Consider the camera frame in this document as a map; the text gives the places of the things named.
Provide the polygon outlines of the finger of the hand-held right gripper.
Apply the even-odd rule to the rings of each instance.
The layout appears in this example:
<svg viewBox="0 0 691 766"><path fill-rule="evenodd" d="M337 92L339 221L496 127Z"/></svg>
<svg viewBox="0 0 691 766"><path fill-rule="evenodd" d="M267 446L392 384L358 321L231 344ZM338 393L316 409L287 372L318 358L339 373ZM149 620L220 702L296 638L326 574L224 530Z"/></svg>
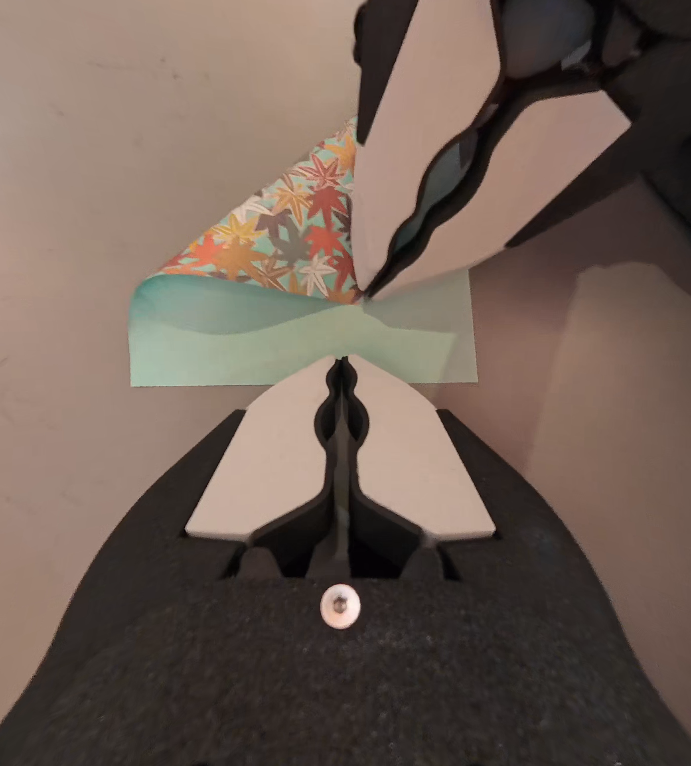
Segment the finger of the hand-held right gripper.
<svg viewBox="0 0 691 766"><path fill-rule="evenodd" d="M357 12L351 248L365 296L401 289L396 236L419 210L434 163L502 82L498 24L487 1L373 1Z"/></svg>
<svg viewBox="0 0 691 766"><path fill-rule="evenodd" d="M369 145L369 294L379 299L458 270L508 242L616 142L630 121L604 91L539 100L506 129L478 189L436 225L410 262L388 261L398 227L415 211L419 186L440 147L440 127L389 138L378 119Z"/></svg>

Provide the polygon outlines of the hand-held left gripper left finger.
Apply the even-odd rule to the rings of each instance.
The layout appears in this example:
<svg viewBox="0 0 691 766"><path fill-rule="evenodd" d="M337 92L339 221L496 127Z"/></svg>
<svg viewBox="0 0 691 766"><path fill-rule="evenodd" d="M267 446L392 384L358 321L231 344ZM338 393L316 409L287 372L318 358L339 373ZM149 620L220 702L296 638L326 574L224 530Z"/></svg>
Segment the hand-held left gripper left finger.
<svg viewBox="0 0 691 766"><path fill-rule="evenodd" d="M186 522L185 535L264 549L304 578L336 524L341 360L325 356L249 405Z"/></svg>

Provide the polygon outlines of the leaf-patterned teal origami paper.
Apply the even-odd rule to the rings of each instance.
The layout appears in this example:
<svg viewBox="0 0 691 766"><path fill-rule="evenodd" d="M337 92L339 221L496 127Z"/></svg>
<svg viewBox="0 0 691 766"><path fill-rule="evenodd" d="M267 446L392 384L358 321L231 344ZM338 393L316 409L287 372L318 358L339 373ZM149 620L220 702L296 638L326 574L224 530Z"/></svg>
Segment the leaf-patterned teal origami paper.
<svg viewBox="0 0 691 766"><path fill-rule="evenodd" d="M352 117L146 278L134 387L273 385L355 354L410 384L478 382L468 273L367 301L351 258Z"/></svg>

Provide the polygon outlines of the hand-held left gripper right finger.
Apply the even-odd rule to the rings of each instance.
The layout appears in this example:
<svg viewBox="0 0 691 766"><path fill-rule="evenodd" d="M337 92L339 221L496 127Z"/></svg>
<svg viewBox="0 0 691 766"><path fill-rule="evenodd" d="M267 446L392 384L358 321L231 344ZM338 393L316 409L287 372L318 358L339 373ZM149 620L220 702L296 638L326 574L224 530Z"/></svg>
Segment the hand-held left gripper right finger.
<svg viewBox="0 0 691 766"><path fill-rule="evenodd" d="M359 555L400 575L439 544L487 540L496 524L440 412L357 355L343 359L349 430L349 536Z"/></svg>

